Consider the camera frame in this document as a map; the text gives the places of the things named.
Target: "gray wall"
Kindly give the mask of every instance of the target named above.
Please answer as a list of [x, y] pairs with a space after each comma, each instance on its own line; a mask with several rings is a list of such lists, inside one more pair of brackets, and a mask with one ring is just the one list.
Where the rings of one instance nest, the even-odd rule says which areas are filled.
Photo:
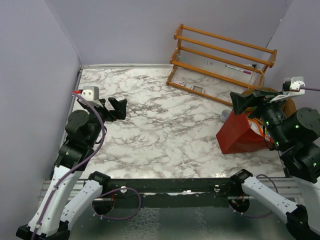
[[[320, 1], [294, 0], [268, 48], [278, 49], [273, 68], [266, 71], [269, 87], [281, 89], [285, 77], [303, 76], [308, 87], [320, 88]], [[320, 92], [305, 91], [296, 105], [318, 109]]]
[[91, 65], [168, 64], [180, 23], [265, 47], [292, 0], [46, 2]]
[[79, 58], [43, 0], [0, 3], [0, 239], [35, 214]]

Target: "white marble table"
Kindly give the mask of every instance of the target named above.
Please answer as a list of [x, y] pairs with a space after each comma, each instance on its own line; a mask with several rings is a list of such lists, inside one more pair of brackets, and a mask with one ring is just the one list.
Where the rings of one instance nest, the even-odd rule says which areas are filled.
[[[245, 168], [253, 174], [283, 177], [277, 152], [222, 154], [216, 134], [227, 107], [166, 86], [170, 68], [84, 69], [79, 84], [100, 88], [100, 98], [126, 98], [127, 118], [107, 122], [107, 137], [82, 178], [100, 171], [112, 178], [216, 178]], [[180, 79], [229, 98], [239, 88], [197, 73]], [[75, 109], [81, 107], [76, 102]]]

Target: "purple cable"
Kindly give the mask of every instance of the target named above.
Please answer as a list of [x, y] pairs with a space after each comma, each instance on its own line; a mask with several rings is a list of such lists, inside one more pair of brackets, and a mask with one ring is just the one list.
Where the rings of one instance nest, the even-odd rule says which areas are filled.
[[320, 88], [314, 88], [314, 87], [300, 86], [300, 89], [304, 89], [304, 90], [311, 90], [311, 91], [318, 91], [318, 92], [320, 92]]
[[117, 189], [114, 189], [114, 190], [111, 190], [111, 191], [108, 191], [102, 195], [100, 195], [98, 198], [102, 198], [106, 195], [109, 195], [109, 194], [112, 194], [114, 192], [117, 192], [117, 191], [120, 191], [120, 190], [131, 190], [131, 191], [134, 191], [137, 196], [138, 196], [138, 199], [139, 199], [139, 205], [138, 205], [138, 208], [136, 209], [136, 211], [131, 214], [130, 216], [126, 216], [126, 217], [111, 217], [111, 216], [105, 216], [105, 215], [99, 215], [96, 210], [95, 210], [95, 207], [92, 205], [92, 210], [94, 211], [94, 214], [99, 216], [100, 218], [104, 218], [104, 219], [110, 219], [110, 220], [128, 220], [132, 217], [134, 217], [141, 209], [141, 197], [140, 197], [140, 194], [137, 190], [135, 190], [134, 188], [131, 188], [131, 187], [125, 187], [125, 188], [117, 188]]
[[[75, 170], [77, 170], [79, 167], [81, 167], [82, 165], [86, 164], [87, 162], [90, 161], [90, 159], [97, 154], [97, 152], [101, 149], [104, 141], [105, 141], [105, 137], [106, 137], [106, 130], [105, 130], [105, 125], [104, 125], [104, 122], [103, 120], [101, 119], [99, 113], [97, 112], [97, 110], [95, 110], [95, 108], [87, 101], [85, 100], [82, 96], [72, 92], [72, 95], [81, 99], [83, 102], [85, 102], [85, 104], [93, 111], [93, 113], [96, 115], [96, 117], [98, 118], [98, 121], [101, 125], [101, 130], [102, 130], [102, 138], [101, 138], [101, 142], [100, 144], [98, 145], [98, 147], [96, 148], [96, 150], [94, 150], [94, 152], [88, 156], [85, 160], [83, 160], [81, 163], [79, 163], [78, 165], [74, 166], [73, 168], [71, 168], [65, 175], [63, 175], [56, 183], [56, 185], [54, 185], [54, 190], [52, 190], [50, 192], [50, 195], [48, 197], [48, 199], [46, 200], [44, 206], [43, 206], [43, 209], [42, 209], [42, 212], [39, 216], [39, 219], [38, 221], [36, 222], [36, 225], [40, 225], [41, 224], [41, 221], [43, 220], [44, 218], [44, 215], [46, 213], [46, 210], [51, 202], [51, 199], [53, 198], [54, 194], [55, 194], [55, 189], [58, 189], [59, 185], [62, 183], [62, 181], [67, 177], [69, 176], [71, 173], [73, 173]], [[36, 235], [37, 235], [37, 231], [38, 231], [38, 228], [35, 227], [33, 233], [32, 233], [32, 236], [31, 236], [31, 240], [34, 240]]]
[[[276, 193], [277, 194], [279, 193], [275, 182], [270, 177], [268, 177], [267, 175], [264, 175], [264, 174], [259, 174], [259, 175], [256, 176], [256, 178], [259, 178], [259, 177], [265, 177], [266, 179], [268, 179], [272, 183], [272, 185], [274, 186], [274, 189], [275, 189]], [[268, 217], [268, 216], [270, 216], [272, 214], [272, 211], [270, 211], [270, 212], [268, 212], [266, 214], [263, 214], [263, 215], [254, 216], [254, 215], [248, 215], [248, 214], [244, 214], [244, 213], [238, 212], [230, 204], [229, 204], [229, 207], [232, 208], [237, 214], [240, 214], [240, 215], [245, 216], [245, 217], [250, 218], [250, 219], [262, 219], [262, 218]]]

